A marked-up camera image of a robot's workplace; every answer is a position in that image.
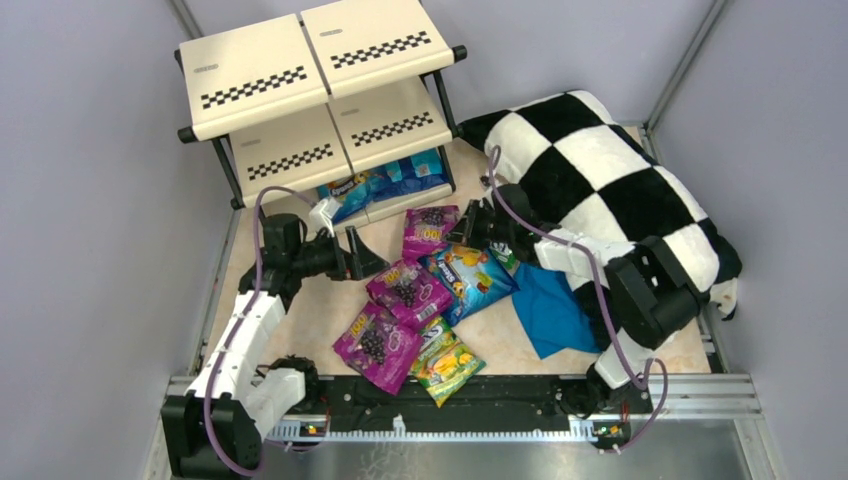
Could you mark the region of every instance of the barcode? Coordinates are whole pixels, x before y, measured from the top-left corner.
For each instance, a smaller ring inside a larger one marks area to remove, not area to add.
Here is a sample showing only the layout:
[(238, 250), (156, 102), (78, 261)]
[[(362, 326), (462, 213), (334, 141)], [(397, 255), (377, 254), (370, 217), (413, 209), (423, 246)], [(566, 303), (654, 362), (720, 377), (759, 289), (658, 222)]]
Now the barcode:
[(428, 317), (432, 316), (437, 311), (438, 311), (438, 307), (436, 306), (436, 304), (431, 303), (430, 305), (427, 305), (427, 308), (422, 310), (421, 313), (419, 313), (416, 316), (416, 318), (418, 318), (419, 322), (423, 322), (424, 320), (426, 320)]

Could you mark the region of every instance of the gray wall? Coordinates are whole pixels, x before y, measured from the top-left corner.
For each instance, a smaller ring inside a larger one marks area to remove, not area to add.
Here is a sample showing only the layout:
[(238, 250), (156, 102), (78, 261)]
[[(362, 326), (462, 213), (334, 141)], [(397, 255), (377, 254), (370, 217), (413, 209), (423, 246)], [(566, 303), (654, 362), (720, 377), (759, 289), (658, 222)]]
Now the gray wall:
[(161, 0), (0, 6), (0, 477), (137, 478), (230, 210)]
[(846, 31), (846, 2), (736, 2), (658, 132), (745, 262), (720, 334), (790, 478), (848, 478)]
[[(206, 35), (329, 0), (188, 0)], [(458, 120), (583, 88), (613, 117), (651, 113), (710, 0), (424, 0), (468, 59), (445, 72)]]

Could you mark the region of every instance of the black and white cushion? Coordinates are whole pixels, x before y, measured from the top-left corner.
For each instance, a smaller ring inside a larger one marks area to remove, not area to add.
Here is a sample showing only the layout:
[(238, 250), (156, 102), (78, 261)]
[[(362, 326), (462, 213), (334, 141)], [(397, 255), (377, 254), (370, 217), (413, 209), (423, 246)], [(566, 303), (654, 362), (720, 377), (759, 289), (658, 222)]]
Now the black and white cushion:
[[(501, 146), (498, 173), (518, 183), (540, 218), (600, 240), (662, 237), (692, 281), (730, 317), (742, 264), (691, 193), (657, 164), (592, 94), (572, 91), (462, 124), (462, 138), (491, 152)], [(592, 280), (566, 274), (593, 320), (602, 348)]]

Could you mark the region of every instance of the purple snack bag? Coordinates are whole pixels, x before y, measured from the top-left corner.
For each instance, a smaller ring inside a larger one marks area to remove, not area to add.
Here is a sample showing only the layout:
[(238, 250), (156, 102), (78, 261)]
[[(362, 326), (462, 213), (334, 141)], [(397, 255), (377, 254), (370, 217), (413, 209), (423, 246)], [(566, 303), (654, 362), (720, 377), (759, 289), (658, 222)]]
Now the purple snack bag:
[(457, 222), (456, 205), (407, 210), (401, 255), (415, 260), (444, 250), (448, 244), (443, 238)]
[(453, 296), (442, 282), (409, 259), (395, 262), (368, 282), (365, 290), (401, 325), (416, 332), (453, 303)]
[(423, 343), (415, 331), (398, 325), (388, 311), (368, 302), (333, 350), (368, 381), (397, 395)]

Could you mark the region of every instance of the gray floor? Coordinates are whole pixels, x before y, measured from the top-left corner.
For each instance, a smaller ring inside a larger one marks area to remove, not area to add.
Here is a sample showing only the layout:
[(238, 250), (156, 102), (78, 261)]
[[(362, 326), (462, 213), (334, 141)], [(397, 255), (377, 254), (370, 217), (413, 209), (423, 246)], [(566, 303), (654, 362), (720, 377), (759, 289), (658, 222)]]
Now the gray floor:
[(577, 443), (326, 444), (266, 447), (263, 479), (748, 479), (733, 423), (663, 421), (623, 455)]

